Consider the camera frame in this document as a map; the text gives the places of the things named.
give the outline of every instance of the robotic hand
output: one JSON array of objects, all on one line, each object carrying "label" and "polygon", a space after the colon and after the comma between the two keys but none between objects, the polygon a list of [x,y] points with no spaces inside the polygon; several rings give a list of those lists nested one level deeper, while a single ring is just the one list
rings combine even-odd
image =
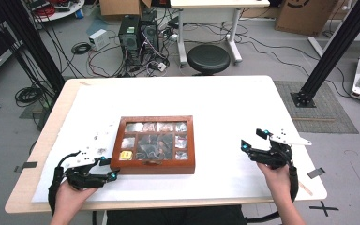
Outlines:
[{"label": "robotic hand", "polygon": [[[119,169],[110,171],[107,174],[90,173],[90,170],[98,165],[98,163],[99,166],[109,165],[111,162],[110,158],[87,156],[88,154],[86,152],[82,152],[81,154],[80,153],[81,151],[63,157],[58,166],[54,169],[54,177],[52,184],[49,187],[48,195],[49,206],[51,207],[52,214],[54,214],[57,191],[64,177],[66,177],[68,183],[76,189],[101,188],[104,186],[104,184],[115,181],[117,178]],[[64,172],[64,168],[61,166],[61,164],[67,158],[71,157],[75,158],[73,161],[75,163],[69,163],[68,168]]]},{"label": "robotic hand", "polygon": [[249,155],[250,160],[269,165],[273,169],[286,164],[293,165],[292,149],[289,144],[311,145],[311,142],[306,139],[287,137],[283,130],[279,135],[274,135],[268,130],[256,129],[256,134],[263,139],[269,138],[271,149],[268,151],[255,149],[249,143],[241,140],[241,150]]},{"label": "robotic hand", "polygon": [[102,188],[104,184],[116,180],[119,169],[108,172],[107,174],[91,174],[89,172],[96,165],[110,165],[110,158],[95,157],[94,161],[95,162],[92,164],[68,168],[65,172],[65,177],[67,178],[69,184],[76,189]]}]

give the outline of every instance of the white tabletop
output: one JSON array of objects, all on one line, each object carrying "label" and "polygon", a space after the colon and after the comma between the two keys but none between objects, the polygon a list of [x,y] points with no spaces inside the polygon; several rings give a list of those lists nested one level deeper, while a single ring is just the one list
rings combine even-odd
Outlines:
[{"label": "white tabletop", "polygon": [[173,8],[263,8],[268,0],[171,0]]},{"label": "white tabletop", "polygon": [[[178,200],[185,205],[187,201],[215,204],[220,199],[267,202],[271,195],[263,175],[240,150],[241,139],[268,149],[269,141],[256,136],[256,128],[272,132],[284,128],[298,137],[267,76],[114,79],[82,86],[47,158],[33,202],[47,202],[47,187],[60,158],[94,144],[107,148],[110,157],[120,116],[148,115],[193,115],[195,174],[119,174],[89,202],[167,201],[168,206]],[[92,143],[96,134],[100,141]],[[325,198],[320,178],[307,177],[314,166],[306,148],[295,145],[292,150],[300,181],[313,192],[311,196],[300,188],[297,200]],[[96,167],[92,173],[108,170]]]}]

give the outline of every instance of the black stool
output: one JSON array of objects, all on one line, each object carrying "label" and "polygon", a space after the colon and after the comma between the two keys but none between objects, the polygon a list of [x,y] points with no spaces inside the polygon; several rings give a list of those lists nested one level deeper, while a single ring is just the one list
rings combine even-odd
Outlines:
[{"label": "black stool", "polygon": [[201,73],[198,75],[212,76],[226,69],[231,60],[229,54],[219,46],[199,45],[188,52],[187,61],[193,69]]}]

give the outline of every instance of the gray floor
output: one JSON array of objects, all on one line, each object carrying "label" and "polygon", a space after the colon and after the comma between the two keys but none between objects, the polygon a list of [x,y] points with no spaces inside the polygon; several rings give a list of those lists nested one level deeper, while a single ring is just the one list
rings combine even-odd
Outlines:
[{"label": "gray floor", "polygon": [[[88,32],[91,30],[101,26],[115,33],[118,32],[119,22],[107,21],[107,23],[104,23],[96,20],[95,14],[91,14],[87,10],[85,15],[85,18],[81,20],[68,17],[52,22],[68,58],[71,57],[71,47],[78,42],[88,41],[87,37],[91,34]],[[275,31],[274,23],[271,20],[240,22],[247,28],[248,36],[256,38],[266,45],[290,46],[318,58],[308,43],[307,37]],[[219,36],[213,35],[207,29],[195,29],[193,27],[188,29],[192,30],[192,32],[186,32],[186,37],[189,39],[203,41],[219,39]],[[58,62],[57,53],[54,51],[52,42],[44,32],[41,32],[41,34],[45,44],[51,51],[52,57]],[[242,41],[254,43],[260,51],[274,52],[282,61],[300,65],[308,73],[314,69],[317,63],[316,60],[308,58],[296,50],[266,48],[247,37],[243,37]],[[319,37],[319,41],[325,44],[327,38]],[[116,46],[113,39],[111,39],[111,42],[111,47]],[[304,82],[307,80],[307,74],[300,67],[284,65],[273,54],[258,53],[250,42],[238,44],[244,61],[236,66],[230,65],[228,69],[217,75],[269,75],[275,81]],[[194,45],[187,43],[187,51]],[[179,67],[175,46],[171,46],[170,54],[171,65],[167,73],[156,72],[157,76],[189,76],[196,73],[190,67]],[[345,87],[348,92],[351,91],[358,56],[360,56],[360,42],[354,42],[337,64],[344,73]],[[120,62],[121,52],[119,48],[106,51],[94,60],[96,66],[100,66],[110,73],[116,71]],[[82,74],[88,76],[86,72],[86,55],[75,56],[72,63]],[[64,75],[74,76],[69,70]],[[328,80],[334,82],[337,89],[342,92],[342,77],[338,71],[333,71]],[[0,67],[0,104],[2,105],[0,109],[0,224],[48,224],[51,218],[48,213],[11,215],[5,212],[5,204],[20,175],[13,170],[16,166],[23,165],[27,160],[29,149],[39,135],[33,120],[19,118],[23,108],[16,106],[14,101],[15,93],[29,85],[28,78],[15,58],[10,57]],[[326,216],[323,210],[309,209],[310,206],[321,206],[319,201],[297,202],[297,208],[308,224],[360,224],[360,102],[353,98],[341,97],[335,90],[334,93],[352,119],[359,134],[301,133],[302,137],[314,143],[307,150],[315,166],[317,168],[322,167],[326,171],[321,176],[328,192],[328,197],[323,203],[325,206],[338,209],[338,211],[329,210],[327,212],[328,216]],[[245,215],[251,218],[264,216],[275,211],[273,204],[249,204],[244,205],[243,209]],[[98,212],[98,219],[101,220],[101,217],[102,212]],[[76,216],[73,224],[91,224],[91,220],[91,212],[81,212]],[[279,223],[280,221],[277,219],[266,224]]]}]

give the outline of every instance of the desk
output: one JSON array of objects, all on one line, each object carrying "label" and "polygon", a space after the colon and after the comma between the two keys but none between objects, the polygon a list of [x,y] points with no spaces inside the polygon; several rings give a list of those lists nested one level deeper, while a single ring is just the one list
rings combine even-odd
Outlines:
[{"label": "desk", "polygon": [[[102,96],[106,91],[110,95]],[[97,107],[98,99],[106,100]],[[111,114],[102,110],[104,104],[112,104],[115,112],[129,116],[193,115],[196,170],[192,175],[119,174],[118,180],[106,184],[85,203],[84,210],[271,202],[263,174],[240,150],[240,139],[268,149],[268,141],[257,137],[256,128],[272,132],[284,128],[288,135],[298,135],[268,76],[69,80],[28,159],[37,161],[37,167],[22,171],[7,201],[8,213],[50,211],[46,201],[32,200],[39,181],[51,183],[49,177],[41,180],[41,175],[50,154],[57,150],[55,143],[63,138],[63,125],[71,122],[81,128],[83,121],[99,118],[96,113]],[[82,105],[94,115],[77,110],[75,113],[82,115],[82,121],[77,122],[73,110]],[[292,150],[299,180],[313,192],[311,196],[300,188],[297,200],[326,198],[321,178],[307,176],[315,168],[306,147],[294,145]]]},{"label": "desk", "polygon": [[[230,49],[232,52],[232,56],[234,59],[234,63],[240,63],[242,62],[241,54],[238,51],[238,48],[236,48],[235,45],[235,33],[236,33],[236,27],[238,25],[239,16],[241,13],[241,8],[264,8],[268,7],[270,5],[270,2],[268,0],[227,0],[227,1],[221,1],[221,0],[172,0],[171,1],[172,8],[179,8],[179,34],[177,39],[177,46],[180,56],[180,64],[185,65],[187,63],[187,54],[186,49],[184,46],[184,36],[183,36],[183,23],[185,20],[188,22],[199,22],[200,19],[203,17],[206,17],[210,14],[209,19],[206,21],[207,23],[218,23],[220,21],[212,21],[217,18],[221,11],[226,10],[226,14],[228,14],[227,10],[231,8],[235,8],[232,11],[230,11],[230,15],[232,15],[232,29],[231,33],[227,36],[227,42],[230,45]],[[196,17],[198,21],[193,21],[192,17],[185,16],[184,13],[187,10],[190,10],[191,8],[211,8],[213,9],[208,14],[202,14],[203,11],[194,11],[194,14],[198,14]]]}]

